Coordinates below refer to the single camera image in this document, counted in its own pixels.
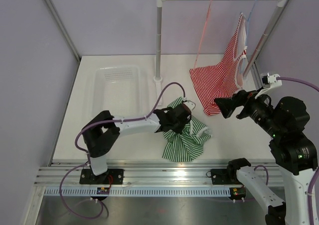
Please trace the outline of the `green striped tank top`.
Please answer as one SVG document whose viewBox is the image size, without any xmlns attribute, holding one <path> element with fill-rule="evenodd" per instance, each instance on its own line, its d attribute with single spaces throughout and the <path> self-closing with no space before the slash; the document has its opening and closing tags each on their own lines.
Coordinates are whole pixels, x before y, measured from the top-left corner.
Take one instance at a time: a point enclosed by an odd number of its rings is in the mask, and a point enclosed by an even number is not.
<svg viewBox="0 0 319 225">
<path fill-rule="evenodd" d="M 192 116 L 181 134 L 174 131 L 163 133 L 166 145 L 162 158 L 172 162 L 191 162 L 204 151 L 205 143 L 212 137 L 211 129 Z"/>
</svg>

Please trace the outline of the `pink wire hanger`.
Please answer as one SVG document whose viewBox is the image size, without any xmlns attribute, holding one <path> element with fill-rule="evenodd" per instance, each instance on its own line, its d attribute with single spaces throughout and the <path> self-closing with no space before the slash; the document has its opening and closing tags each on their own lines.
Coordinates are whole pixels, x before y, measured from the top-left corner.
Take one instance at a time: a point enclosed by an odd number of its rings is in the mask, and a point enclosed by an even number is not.
<svg viewBox="0 0 319 225">
<path fill-rule="evenodd" d="M 209 5 L 208 5 L 207 13 L 206 13 L 206 18 L 205 18 L 205 23 L 204 23 L 204 26 L 203 26 L 203 30 L 202 30 L 202 34 L 201 34 L 201 38 L 200 38 L 198 51 L 197 51 L 197 54 L 196 54 L 196 58 L 195 58 L 193 69 L 196 69 L 196 67 L 197 67 L 198 58 L 199 58 L 199 55 L 200 55 L 202 43 L 203 43 L 203 40 L 204 40 L 204 37 L 205 37 L 205 32 L 206 32 L 206 29 L 207 29 L 208 20 L 209 20 L 209 17 L 210 17 L 211 4 L 212 4 L 212 0 L 209 0 Z"/>
</svg>

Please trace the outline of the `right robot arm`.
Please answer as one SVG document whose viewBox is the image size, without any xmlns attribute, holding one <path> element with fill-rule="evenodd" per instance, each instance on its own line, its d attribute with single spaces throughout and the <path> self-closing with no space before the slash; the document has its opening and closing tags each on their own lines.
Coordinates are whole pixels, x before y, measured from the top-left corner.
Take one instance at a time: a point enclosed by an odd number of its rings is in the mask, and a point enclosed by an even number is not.
<svg viewBox="0 0 319 225">
<path fill-rule="evenodd" d="M 245 158 L 229 161 L 227 180 L 246 187 L 265 214 L 268 225 L 317 225 L 314 183 L 319 176 L 315 145 L 303 133 L 310 120 L 303 101 L 283 97 L 276 107 L 259 91 L 241 90 L 230 98 L 216 98 L 224 118 L 243 107 L 237 119 L 251 118 L 270 137 L 270 151 L 282 175 L 285 199 L 279 198 L 255 174 Z"/>
</svg>

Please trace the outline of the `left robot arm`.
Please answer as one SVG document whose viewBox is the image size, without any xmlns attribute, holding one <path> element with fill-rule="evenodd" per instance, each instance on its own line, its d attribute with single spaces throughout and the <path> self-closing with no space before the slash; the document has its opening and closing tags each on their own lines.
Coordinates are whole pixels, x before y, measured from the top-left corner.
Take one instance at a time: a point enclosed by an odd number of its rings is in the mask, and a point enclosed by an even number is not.
<svg viewBox="0 0 319 225">
<path fill-rule="evenodd" d="M 192 101 L 183 101 L 175 108 L 156 109 L 149 116 L 141 118 L 114 117 L 109 111 L 102 111 L 82 129 L 90 164 L 90 178 L 96 184 L 103 184 L 108 178 L 106 154 L 119 137 L 143 132 L 168 132 L 181 134 L 190 122 L 195 108 Z"/>
</svg>

